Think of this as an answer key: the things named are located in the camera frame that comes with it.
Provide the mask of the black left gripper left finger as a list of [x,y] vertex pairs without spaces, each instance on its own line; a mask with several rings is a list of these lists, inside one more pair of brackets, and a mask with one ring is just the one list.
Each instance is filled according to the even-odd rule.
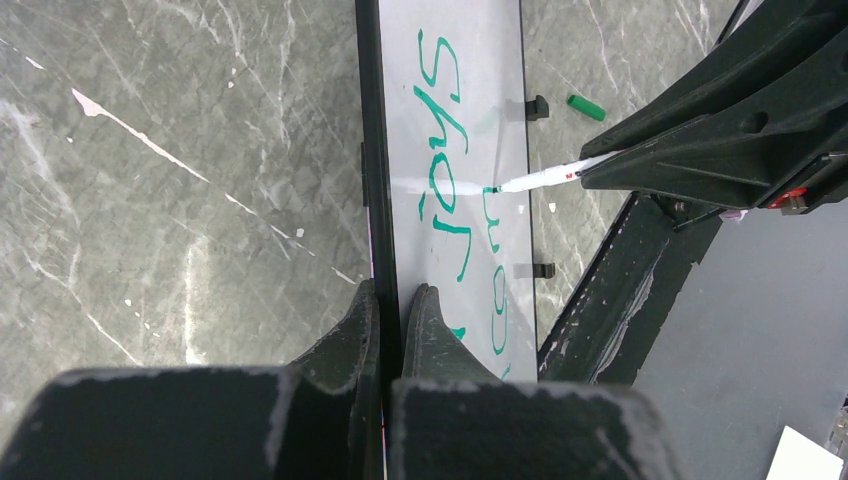
[[47,383],[1,456],[5,479],[380,479],[371,281],[285,365],[78,369]]

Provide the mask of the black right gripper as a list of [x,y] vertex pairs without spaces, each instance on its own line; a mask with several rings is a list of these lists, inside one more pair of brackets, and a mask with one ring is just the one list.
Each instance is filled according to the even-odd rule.
[[763,88],[844,28],[847,3],[749,4],[689,72],[583,145],[581,159],[625,150],[583,187],[784,216],[847,199],[847,76],[786,74]]

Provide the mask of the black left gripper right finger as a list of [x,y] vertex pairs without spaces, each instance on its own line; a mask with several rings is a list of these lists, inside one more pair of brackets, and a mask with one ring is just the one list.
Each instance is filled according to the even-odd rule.
[[416,290],[392,385],[393,479],[679,479],[667,429],[620,386],[505,382],[459,341],[439,292]]

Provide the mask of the green marker cap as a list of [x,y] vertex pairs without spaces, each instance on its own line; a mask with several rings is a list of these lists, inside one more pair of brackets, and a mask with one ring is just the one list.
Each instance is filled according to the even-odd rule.
[[606,111],[601,106],[580,95],[569,95],[566,103],[575,111],[595,121],[602,122],[606,118]]

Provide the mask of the white marker pen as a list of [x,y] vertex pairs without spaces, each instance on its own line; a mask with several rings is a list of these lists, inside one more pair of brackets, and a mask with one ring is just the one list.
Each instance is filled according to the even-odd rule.
[[582,174],[589,168],[600,164],[617,154],[619,154],[619,151],[613,151],[585,160],[556,165],[544,170],[513,178],[494,187],[487,187],[484,189],[484,192],[493,194],[519,193],[572,182],[579,180]]

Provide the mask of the white whiteboard black frame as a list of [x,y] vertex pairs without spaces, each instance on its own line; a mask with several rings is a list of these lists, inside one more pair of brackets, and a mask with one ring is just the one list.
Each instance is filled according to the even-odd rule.
[[387,357],[416,289],[495,377],[537,377],[533,227],[517,1],[355,5],[373,274]]

